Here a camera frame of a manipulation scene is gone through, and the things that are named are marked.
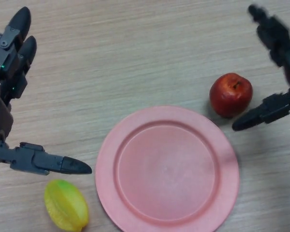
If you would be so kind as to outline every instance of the starfruit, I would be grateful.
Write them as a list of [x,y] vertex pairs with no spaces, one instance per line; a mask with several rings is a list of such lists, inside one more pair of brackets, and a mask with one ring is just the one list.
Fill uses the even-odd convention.
[[89,222],[83,194],[68,181],[50,181],[45,188],[44,202],[50,218],[62,230],[81,232]]

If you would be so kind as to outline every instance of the wooden table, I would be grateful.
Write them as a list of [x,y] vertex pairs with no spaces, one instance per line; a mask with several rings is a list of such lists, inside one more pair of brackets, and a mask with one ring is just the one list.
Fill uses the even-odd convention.
[[[290,0],[260,1],[290,26]],[[7,142],[41,144],[95,167],[110,129],[130,113],[178,105],[212,119],[236,150],[241,187],[219,232],[290,232],[290,116],[243,132],[208,111],[208,92],[236,72],[254,86],[251,106],[287,90],[247,14],[247,0],[0,0],[0,31],[22,6],[38,43],[28,87],[12,102]],[[119,231],[93,175],[39,176],[0,165],[0,232],[59,231],[43,201],[49,180],[75,183],[90,207],[86,231]]]

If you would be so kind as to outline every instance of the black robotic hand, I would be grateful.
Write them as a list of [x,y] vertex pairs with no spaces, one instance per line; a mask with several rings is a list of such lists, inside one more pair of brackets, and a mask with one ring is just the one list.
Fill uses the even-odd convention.
[[[276,17],[268,17],[264,8],[250,5],[249,13],[258,23],[257,35],[269,50],[271,60],[283,67],[290,87],[290,35],[289,29]],[[239,117],[232,125],[234,131],[242,131],[261,123],[271,123],[290,114],[290,88],[285,94],[273,94],[262,104]]]
[[27,7],[20,9],[3,34],[0,33],[0,163],[8,163],[17,171],[48,175],[91,174],[92,169],[77,159],[51,155],[42,146],[21,143],[9,149],[5,143],[12,125],[10,101],[19,99],[27,86],[26,74],[35,57],[37,44],[33,36],[26,36],[31,25]]

